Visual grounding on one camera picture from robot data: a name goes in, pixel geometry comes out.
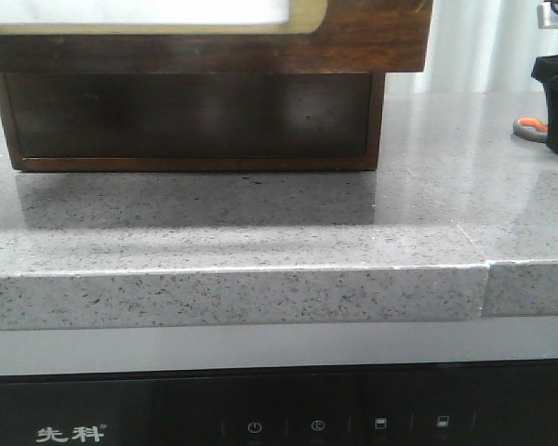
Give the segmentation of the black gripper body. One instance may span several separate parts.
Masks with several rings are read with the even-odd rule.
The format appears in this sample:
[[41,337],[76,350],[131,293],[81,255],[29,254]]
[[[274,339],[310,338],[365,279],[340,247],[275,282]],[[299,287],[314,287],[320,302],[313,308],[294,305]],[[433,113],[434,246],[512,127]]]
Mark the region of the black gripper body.
[[541,1],[537,6],[538,27],[558,29],[558,0]]

